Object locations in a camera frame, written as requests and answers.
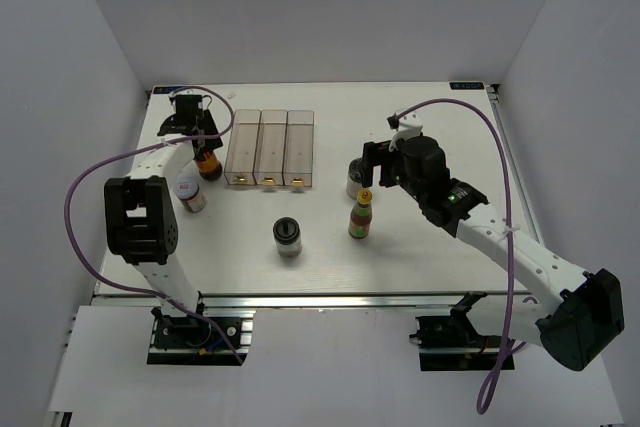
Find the white lid spice jar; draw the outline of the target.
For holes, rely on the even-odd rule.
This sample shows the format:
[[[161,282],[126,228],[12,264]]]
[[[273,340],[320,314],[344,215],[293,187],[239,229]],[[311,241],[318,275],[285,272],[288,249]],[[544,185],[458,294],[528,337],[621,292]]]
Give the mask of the white lid spice jar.
[[[183,207],[190,213],[197,213],[206,206],[206,199],[199,183],[188,175],[180,175],[173,187],[174,194]]]

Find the red cap sauce bottle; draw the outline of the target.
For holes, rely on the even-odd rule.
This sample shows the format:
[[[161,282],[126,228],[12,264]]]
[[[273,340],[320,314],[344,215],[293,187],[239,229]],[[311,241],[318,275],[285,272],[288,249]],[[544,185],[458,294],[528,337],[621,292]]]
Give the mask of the red cap sauce bottle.
[[[221,162],[211,148],[201,148],[194,156],[199,175],[207,181],[218,180],[223,172]]]

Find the green label chili sauce bottle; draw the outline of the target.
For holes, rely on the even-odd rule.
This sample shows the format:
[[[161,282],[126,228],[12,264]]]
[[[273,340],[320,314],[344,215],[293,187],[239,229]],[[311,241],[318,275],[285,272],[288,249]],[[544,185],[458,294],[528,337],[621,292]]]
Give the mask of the green label chili sauce bottle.
[[[355,204],[350,213],[348,233],[355,239],[364,239],[368,236],[372,222],[372,192],[365,188],[361,189]]]

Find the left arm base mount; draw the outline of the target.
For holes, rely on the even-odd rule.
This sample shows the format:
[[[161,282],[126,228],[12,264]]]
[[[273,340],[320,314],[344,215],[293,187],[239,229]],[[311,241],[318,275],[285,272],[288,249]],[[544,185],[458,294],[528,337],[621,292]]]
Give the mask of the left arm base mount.
[[[146,363],[156,366],[232,366],[240,363],[222,335],[209,323],[193,317],[164,315],[159,307],[154,317]],[[242,361],[251,343],[253,319],[248,316],[211,317],[226,335]]]

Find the black grinder top jar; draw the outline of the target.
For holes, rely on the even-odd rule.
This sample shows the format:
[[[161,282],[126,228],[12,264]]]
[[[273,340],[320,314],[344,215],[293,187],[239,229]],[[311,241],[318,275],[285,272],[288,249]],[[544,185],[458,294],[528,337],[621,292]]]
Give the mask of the black grinder top jar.
[[[353,159],[348,167],[345,191],[347,195],[353,200],[357,199],[358,193],[362,189],[368,188],[368,185],[363,184],[361,167],[361,158]]]

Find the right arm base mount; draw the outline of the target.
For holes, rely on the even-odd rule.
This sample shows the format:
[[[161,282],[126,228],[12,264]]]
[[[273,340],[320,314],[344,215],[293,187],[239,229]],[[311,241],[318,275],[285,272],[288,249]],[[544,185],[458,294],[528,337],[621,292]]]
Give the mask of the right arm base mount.
[[[416,317],[409,342],[418,348],[422,372],[489,372],[498,358],[499,335],[481,335],[467,318],[485,292],[470,292],[445,315]]]

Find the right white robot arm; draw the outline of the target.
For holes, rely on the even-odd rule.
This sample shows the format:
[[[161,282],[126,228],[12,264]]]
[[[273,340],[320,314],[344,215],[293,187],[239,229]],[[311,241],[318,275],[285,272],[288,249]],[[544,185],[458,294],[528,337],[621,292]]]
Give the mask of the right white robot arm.
[[[359,167],[364,186],[371,186],[375,168],[381,186],[401,187],[431,224],[501,268],[512,268],[536,300],[509,304],[485,292],[467,293],[447,316],[420,320],[414,337],[421,347],[467,347],[498,336],[510,312],[510,338],[538,345],[560,365],[581,371],[622,333],[618,278],[606,269],[591,273],[527,234],[509,231],[483,193],[451,176],[436,140],[419,135],[397,146],[367,142]]]

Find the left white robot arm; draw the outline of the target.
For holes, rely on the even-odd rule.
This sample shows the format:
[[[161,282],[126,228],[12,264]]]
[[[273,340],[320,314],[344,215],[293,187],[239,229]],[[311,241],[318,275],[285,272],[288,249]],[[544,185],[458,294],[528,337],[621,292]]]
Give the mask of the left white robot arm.
[[[191,346],[209,339],[212,324],[195,312],[200,294],[187,279],[176,254],[179,232],[171,191],[191,162],[205,180],[215,181],[222,174],[215,151],[223,143],[217,137],[219,131],[210,110],[204,106],[206,99],[198,94],[173,96],[170,103],[174,112],[158,132],[164,141],[127,176],[112,178],[104,186],[109,250],[163,295],[163,315],[181,316],[176,331]]]

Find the black lid pepper jar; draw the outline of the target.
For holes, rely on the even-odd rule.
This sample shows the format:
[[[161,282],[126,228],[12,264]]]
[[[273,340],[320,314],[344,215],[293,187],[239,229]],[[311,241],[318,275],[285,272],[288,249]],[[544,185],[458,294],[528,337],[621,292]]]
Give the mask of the black lid pepper jar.
[[[273,225],[273,237],[281,257],[293,258],[301,253],[301,229],[295,219],[291,217],[278,219]]]

